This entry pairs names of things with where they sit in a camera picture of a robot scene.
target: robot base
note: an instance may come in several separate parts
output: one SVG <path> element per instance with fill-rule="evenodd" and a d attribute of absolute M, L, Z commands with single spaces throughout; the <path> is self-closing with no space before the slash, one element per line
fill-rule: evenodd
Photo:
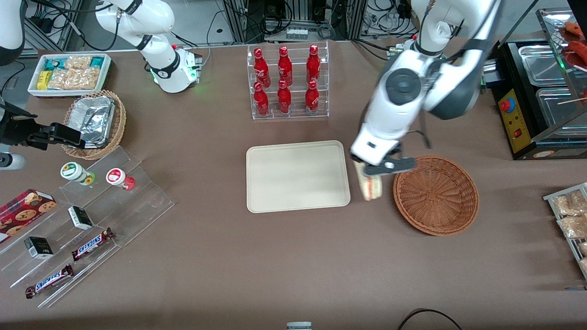
<path fill-rule="evenodd" d="M 202 56 L 176 49 L 180 55 L 180 64 L 167 79 L 159 78 L 153 73 L 155 82 L 167 93 L 179 93 L 193 84 L 200 82 Z"/>

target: wicker basket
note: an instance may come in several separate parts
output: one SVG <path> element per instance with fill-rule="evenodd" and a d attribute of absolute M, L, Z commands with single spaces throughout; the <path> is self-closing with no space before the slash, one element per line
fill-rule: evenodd
<path fill-rule="evenodd" d="M 88 95 L 84 95 L 81 98 L 90 98 L 90 97 L 98 97 L 98 96 L 108 96 L 112 98 L 116 102 L 116 108 L 114 109 L 114 118 L 112 119 L 112 128 L 110 129 L 110 136 L 109 142 L 106 147 L 102 149 L 76 149 L 70 148 L 66 146 L 62 146 L 65 152 L 72 156 L 77 157 L 85 160 L 96 160 L 100 159 L 107 154 L 111 153 L 116 147 L 120 144 L 122 140 L 122 135 L 124 134 L 124 125 L 126 124 L 126 110 L 124 109 L 124 104 L 120 101 L 116 94 L 112 93 L 109 90 L 101 90 L 97 93 L 91 93 Z M 73 104 L 69 107 L 68 113 L 65 115 L 65 120 L 63 124 L 67 125 L 69 121 L 69 116 L 72 113 Z"/>
<path fill-rule="evenodd" d="M 479 193 L 471 177 L 455 162 L 439 156 L 416 157 L 416 164 L 393 182 L 393 198 L 401 214 L 427 234 L 463 232 L 479 210 Z"/>

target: coca-cola bottle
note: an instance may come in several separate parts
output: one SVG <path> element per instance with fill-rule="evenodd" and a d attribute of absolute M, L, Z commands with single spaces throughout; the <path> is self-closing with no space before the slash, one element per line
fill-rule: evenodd
<path fill-rule="evenodd" d="M 269 88 L 271 85 L 269 66 L 267 65 L 267 61 L 263 58 L 263 51 L 261 48 L 255 48 L 253 54 L 255 55 L 255 76 L 257 76 L 257 80 L 263 84 L 263 87 Z"/>
<path fill-rule="evenodd" d="M 316 89 L 316 81 L 312 80 L 308 83 L 308 90 L 306 91 L 306 113 L 310 116 L 318 112 L 318 98 L 320 93 Z"/>
<path fill-rule="evenodd" d="M 279 47 L 279 62 L 277 63 L 279 69 L 279 78 L 285 80 L 288 86 L 294 83 L 294 74 L 292 72 L 292 60 L 288 56 L 288 48 L 286 46 Z"/>
<path fill-rule="evenodd" d="M 279 90 L 277 91 L 277 98 L 279 99 L 279 111 L 287 115 L 292 109 L 292 93 L 289 91 L 288 84 L 285 79 L 279 81 Z"/>
<path fill-rule="evenodd" d="M 310 46 L 310 56 L 306 62 L 306 81 L 318 81 L 320 78 L 320 58 L 318 58 L 318 46 Z"/>
<path fill-rule="evenodd" d="M 255 106 L 257 107 L 257 112 L 261 117 L 269 116 L 269 99 L 267 98 L 267 94 L 263 90 L 263 86 L 260 82 L 255 82 L 254 84 L 255 93 L 253 94 L 253 98 L 255 99 Z"/>

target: brown tabletop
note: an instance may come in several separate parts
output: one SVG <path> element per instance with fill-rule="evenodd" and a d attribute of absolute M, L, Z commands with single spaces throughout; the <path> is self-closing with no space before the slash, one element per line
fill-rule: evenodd
<path fill-rule="evenodd" d="M 215 48 L 201 83 L 164 93 L 138 52 L 110 54 L 108 89 L 126 106 L 122 146 L 177 202 L 56 305 L 37 309 L 0 277 L 3 329 L 393 329 L 413 309 L 452 316 L 465 329 L 580 328 L 587 292 L 542 196 L 587 181 L 584 160 L 512 161 L 491 95 L 466 116 L 429 116 L 433 150 L 407 136 L 408 156 L 434 153 L 465 168 L 480 194 L 473 225 L 432 237 L 398 213 L 391 177 L 362 199 L 347 161 L 352 201 L 318 210 L 247 210 L 245 153 L 252 146 L 338 140 L 348 150 L 383 61 L 350 42 L 330 43 L 330 118 L 253 122 L 246 46 Z M 71 99 L 31 97 L 38 122 L 61 122 Z M 0 201 L 65 184 L 67 161 L 14 147 L 26 169 L 0 171 Z"/>

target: red switch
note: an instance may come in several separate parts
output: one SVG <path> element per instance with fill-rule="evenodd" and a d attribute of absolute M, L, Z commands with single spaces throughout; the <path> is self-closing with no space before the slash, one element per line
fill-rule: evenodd
<path fill-rule="evenodd" d="M 512 104 L 509 100 L 505 100 L 500 103 L 500 110 L 503 112 L 508 112 L 511 108 Z"/>

